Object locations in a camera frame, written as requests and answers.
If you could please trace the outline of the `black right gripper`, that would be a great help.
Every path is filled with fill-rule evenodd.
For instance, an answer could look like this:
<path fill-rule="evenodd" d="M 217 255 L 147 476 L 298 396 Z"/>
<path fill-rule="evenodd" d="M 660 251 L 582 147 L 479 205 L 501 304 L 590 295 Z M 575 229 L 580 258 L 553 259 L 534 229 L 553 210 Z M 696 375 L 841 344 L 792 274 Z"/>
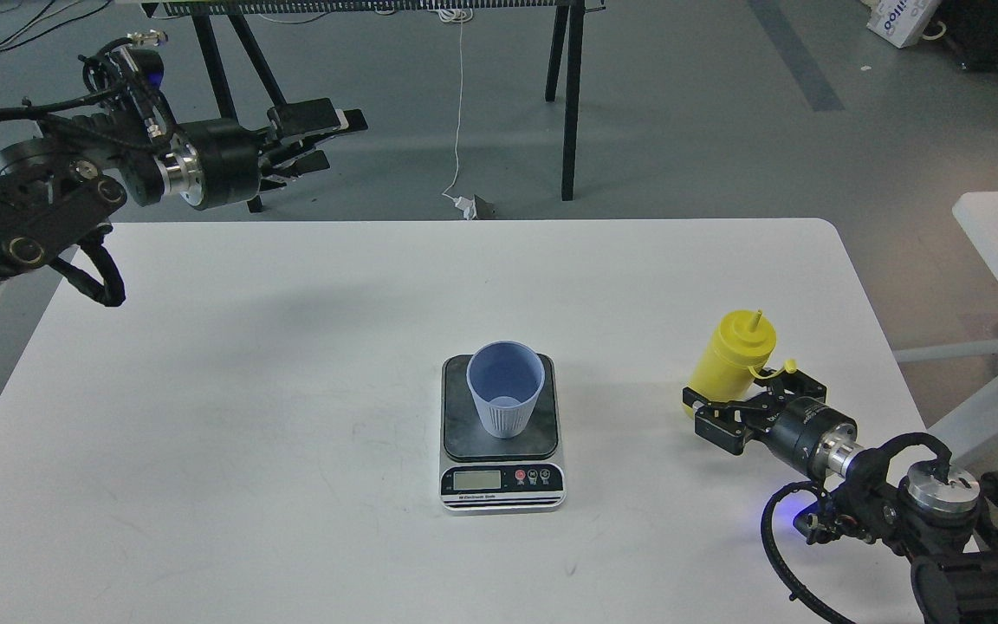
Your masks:
<path fill-rule="evenodd" d="M 831 456 L 857 438 L 854 419 L 827 406 L 827 387 L 801 370 L 763 370 L 753 379 L 759 393 L 747 400 L 717 402 L 685 387 L 683 404 L 692 408 L 696 434 L 729 454 L 740 455 L 749 441 L 759 440 L 781 461 L 805 478 L 823 482 Z M 768 425 L 768 409 L 784 408 Z"/>

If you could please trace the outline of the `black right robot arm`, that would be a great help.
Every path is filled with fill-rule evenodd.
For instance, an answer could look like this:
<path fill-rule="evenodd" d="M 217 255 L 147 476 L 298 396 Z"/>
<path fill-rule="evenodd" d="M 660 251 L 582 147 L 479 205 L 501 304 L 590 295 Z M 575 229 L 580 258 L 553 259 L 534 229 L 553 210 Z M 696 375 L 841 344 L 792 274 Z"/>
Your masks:
<path fill-rule="evenodd" d="M 761 511 L 761 546 L 789 599 L 829 623 L 846 621 L 809 591 L 775 541 L 776 506 L 808 492 L 814 502 L 793 520 L 808 544 L 844 536 L 883 543 L 910 562 L 912 594 L 927 623 L 998 623 L 998 471 L 974 477 L 926 432 L 859 445 L 854 419 L 829 407 L 826 387 L 803 372 L 775 373 L 759 386 L 752 398 L 729 402 L 686 387 L 683 403 L 693 408 L 701 438 L 734 455 L 760 441 L 803 475 Z"/>

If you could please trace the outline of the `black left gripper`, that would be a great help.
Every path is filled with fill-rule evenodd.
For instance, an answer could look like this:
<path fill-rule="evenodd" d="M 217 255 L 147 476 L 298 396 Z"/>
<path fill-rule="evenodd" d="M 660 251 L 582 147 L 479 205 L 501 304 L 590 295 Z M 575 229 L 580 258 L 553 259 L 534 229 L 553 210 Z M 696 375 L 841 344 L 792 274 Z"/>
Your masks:
<path fill-rule="evenodd" d="M 250 200 L 327 170 L 329 159 L 317 146 L 368 129 L 363 111 L 337 109 L 328 98 L 278 104 L 267 120 L 258 135 L 227 118 L 183 124 L 165 155 L 165 193 L 198 211 Z"/>

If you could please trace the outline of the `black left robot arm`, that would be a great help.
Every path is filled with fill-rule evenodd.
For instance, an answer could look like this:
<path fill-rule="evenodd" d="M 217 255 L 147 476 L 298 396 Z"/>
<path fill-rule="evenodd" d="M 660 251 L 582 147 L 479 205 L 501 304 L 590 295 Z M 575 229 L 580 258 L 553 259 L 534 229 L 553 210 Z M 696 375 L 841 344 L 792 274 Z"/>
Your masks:
<path fill-rule="evenodd" d="M 128 33 L 84 56 L 87 94 L 0 109 L 38 137 L 0 151 L 0 287 L 50 266 L 104 307 L 126 285 L 104 246 L 108 219 L 128 201 L 178 195 L 200 211 L 253 200 L 328 168 L 320 143 L 366 130 L 357 109 L 328 99 L 281 102 L 266 127 L 232 118 L 181 123 L 162 94 L 164 32 Z"/>

